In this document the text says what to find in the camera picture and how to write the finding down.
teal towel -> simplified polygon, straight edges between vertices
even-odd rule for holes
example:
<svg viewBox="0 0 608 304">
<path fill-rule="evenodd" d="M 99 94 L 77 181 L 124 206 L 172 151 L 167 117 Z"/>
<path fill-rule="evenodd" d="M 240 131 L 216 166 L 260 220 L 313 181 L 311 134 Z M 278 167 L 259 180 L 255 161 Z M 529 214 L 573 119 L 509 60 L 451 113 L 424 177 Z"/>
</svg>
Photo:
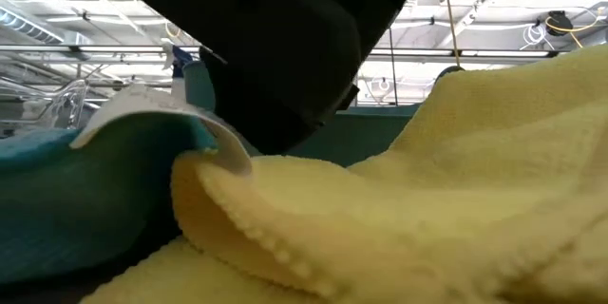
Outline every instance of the teal towel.
<svg viewBox="0 0 608 304">
<path fill-rule="evenodd" d="M 339 111 L 288 154 L 350 166 L 386 151 L 418 107 L 351 107 Z"/>
<path fill-rule="evenodd" d="M 149 220 L 170 213 L 175 157 L 215 147 L 200 120 L 179 114 L 123 117 L 71 149 L 79 133 L 41 130 L 0 141 L 0 284 L 125 252 Z"/>
<path fill-rule="evenodd" d="M 209 70 L 202 61 L 187 64 L 182 68 L 186 88 L 186 102 L 190 105 L 214 111 L 216 92 L 209 76 Z"/>
</svg>

yellow cable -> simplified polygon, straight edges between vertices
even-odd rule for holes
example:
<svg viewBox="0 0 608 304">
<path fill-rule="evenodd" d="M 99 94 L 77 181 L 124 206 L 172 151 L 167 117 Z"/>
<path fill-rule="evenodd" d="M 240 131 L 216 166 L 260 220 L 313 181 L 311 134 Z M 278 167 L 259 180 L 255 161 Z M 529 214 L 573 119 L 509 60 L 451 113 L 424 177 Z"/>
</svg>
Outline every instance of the yellow cable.
<svg viewBox="0 0 608 304">
<path fill-rule="evenodd" d="M 553 26 L 553 25 L 549 24 L 549 21 L 550 21 L 551 19 L 553 19 L 553 18 L 551 18 L 551 17 L 548 17 L 548 18 L 547 18 L 547 19 L 544 21 L 544 23 L 545 23 L 545 24 L 546 24 L 548 27 L 550 27 L 551 29 L 558 30 L 558 31 L 561 31 L 561 32 L 568 32 L 568 33 L 573 33 L 573 32 L 581 32 L 581 31 L 584 31 L 584 30 L 586 30 L 586 29 L 590 29 L 590 28 L 594 27 L 594 26 L 595 26 L 595 25 L 598 23 L 598 21 L 599 21 L 599 16 L 600 16 L 600 15 L 601 15 L 601 9 L 598 9 L 598 15 L 596 15 L 596 21 L 594 21 L 594 22 L 593 22 L 593 24 L 591 24 L 591 25 L 587 25 L 586 27 L 582 27 L 582 28 L 558 28 L 558 27 L 556 27 L 556 26 Z"/>
<path fill-rule="evenodd" d="M 574 41 L 577 42 L 577 45 L 579 46 L 579 48 L 583 48 L 582 44 L 579 41 L 579 38 L 577 38 L 577 36 L 574 35 L 574 32 L 570 32 L 570 35 L 572 36 L 572 39 L 574 39 Z"/>
<path fill-rule="evenodd" d="M 171 30 L 169 29 L 169 22 L 164 22 L 164 30 L 167 32 L 167 34 L 169 35 L 169 37 L 171 38 L 178 38 L 180 37 L 181 34 L 181 28 L 178 28 L 178 33 L 173 33 L 171 32 Z"/>
<path fill-rule="evenodd" d="M 449 29 L 452 31 L 452 42 L 454 45 L 454 56 L 456 57 L 456 65 L 460 66 L 460 55 L 458 54 L 458 43 L 456 42 L 456 28 L 454 27 L 454 16 L 452 14 L 452 4 L 447 0 L 447 13 L 449 14 Z"/>
</svg>

towel fold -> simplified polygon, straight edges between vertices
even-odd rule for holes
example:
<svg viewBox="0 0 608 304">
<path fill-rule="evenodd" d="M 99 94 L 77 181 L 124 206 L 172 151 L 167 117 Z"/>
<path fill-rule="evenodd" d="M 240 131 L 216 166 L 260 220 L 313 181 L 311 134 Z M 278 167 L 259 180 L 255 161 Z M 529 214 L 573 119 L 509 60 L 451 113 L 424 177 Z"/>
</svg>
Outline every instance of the towel fold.
<svg viewBox="0 0 608 304">
<path fill-rule="evenodd" d="M 184 153 L 183 237 L 84 303 L 608 302 L 606 56 L 447 75 L 350 168 Z"/>
</svg>

white label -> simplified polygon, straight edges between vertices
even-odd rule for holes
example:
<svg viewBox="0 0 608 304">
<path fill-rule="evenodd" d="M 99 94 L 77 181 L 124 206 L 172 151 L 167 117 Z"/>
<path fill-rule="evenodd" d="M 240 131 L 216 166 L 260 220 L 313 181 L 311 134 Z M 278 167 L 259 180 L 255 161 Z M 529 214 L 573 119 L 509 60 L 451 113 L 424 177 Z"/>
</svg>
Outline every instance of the white label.
<svg viewBox="0 0 608 304">
<path fill-rule="evenodd" d="M 125 116 L 141 113 L 169 113 L 194 116 L 201 119 L 216 138 L 217 162 L 233 173 L 247 175 L 252 165 L 237 136 L 222 123 L 207 116 L 198 108 L 170 94 L 145 85 L 132 85 L 116 94 L 91 118 L 81 134 L 70 144 L 77 149 L 85 146 L 103 127 Z"/>
</svg>

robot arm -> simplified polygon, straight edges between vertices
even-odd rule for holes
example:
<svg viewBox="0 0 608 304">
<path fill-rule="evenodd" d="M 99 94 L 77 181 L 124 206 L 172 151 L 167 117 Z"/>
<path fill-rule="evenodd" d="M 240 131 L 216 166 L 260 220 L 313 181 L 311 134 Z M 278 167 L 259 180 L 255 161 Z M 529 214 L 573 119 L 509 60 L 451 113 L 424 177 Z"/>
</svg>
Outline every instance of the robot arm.
<svg viewBox="0 0 608 304">
<path fill-rule="evenodd" d="M 406 0 L 143 0 L 221 56 L 205 56 L 218 115 L 282 153 L 356 94 L 352 84 Z"/>
</svg>

